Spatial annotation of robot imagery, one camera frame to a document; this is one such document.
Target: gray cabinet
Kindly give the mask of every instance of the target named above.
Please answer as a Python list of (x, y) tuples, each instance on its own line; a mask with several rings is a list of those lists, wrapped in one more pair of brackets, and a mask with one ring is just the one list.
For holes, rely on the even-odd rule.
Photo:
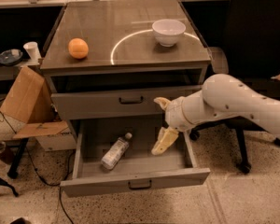
[[(162, 18), (182, 20), (191, 35), (174, 47), (162, 47), (147, 29)], [(142, 30), (146, 35), (136, 40), (123, 39)], [(78, 34), (90, 46), (81, 61), (64, 50)], [(52, 100), (77, 139), (72, 180), (61, 184), (67, 195), (201, 185), (209, 169), (197, 166), (188, 133), (181, 133), (163, 155), (151, 154), (160, 128), (166, 126), (154, 99), (199, 90), (209, 62), (207, 47), (177, 0), (69, 4), (41, 66)], [(100, 160), (126, 132), (133, 133), (133, 141), (107, 171)]]

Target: cardboard box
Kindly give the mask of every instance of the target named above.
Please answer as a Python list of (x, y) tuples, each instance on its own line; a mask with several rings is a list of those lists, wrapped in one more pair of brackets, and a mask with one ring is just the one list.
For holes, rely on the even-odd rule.
[(46, 80), (24, 66), (14, 81), (0, 111), (26, 125), (15, 139), (35, 137), (45, 150), (75, 149), (76, 141), (65, 121), (54, 122)]

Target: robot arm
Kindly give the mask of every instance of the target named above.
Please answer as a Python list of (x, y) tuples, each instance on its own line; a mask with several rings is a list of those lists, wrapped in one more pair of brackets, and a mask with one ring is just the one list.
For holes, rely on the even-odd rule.
[(161, 128), (152, 154), (162, 154), (178, 137), (209, 121), (243, 117), (280, 139), (280, 101), (263, 96), (225, 74), (208, 78), (201, 91), (173, 101), (158, 97), (169, 127)]

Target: bottle cap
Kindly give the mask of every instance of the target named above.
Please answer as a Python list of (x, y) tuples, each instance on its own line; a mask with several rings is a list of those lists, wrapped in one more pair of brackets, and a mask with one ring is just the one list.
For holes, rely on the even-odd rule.
[(133, 137), (131, 133), (126, 133), (124, 136), (126, 139), (131, 139)]

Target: drawer handle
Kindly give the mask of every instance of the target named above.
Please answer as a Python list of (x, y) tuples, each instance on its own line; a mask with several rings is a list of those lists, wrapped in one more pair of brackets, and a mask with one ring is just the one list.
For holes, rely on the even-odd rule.
[(123, 101), (123, 99), (121, 99), (121, 97), (120, 97), (120, 98), (119, 98), (119, 102), (120, 102), (122, 105), (141, 104), (141, 103), (144, 102), (144, 98), (143, 98), (143, 96), (141, 96), (139, 100)]
[(129, 182), (129, 189), (130, 189), (130, 190), (143, 190), (143, 189), (150, 189), (150, 188), (151, 188), (151, 183), (152, 183), (152, 181), (151, 181), (151, 180), (149, 180), (149, 184), (148, 184), (147, 186), (145, 186), (145, 187), (132, 187), (131, 182)]

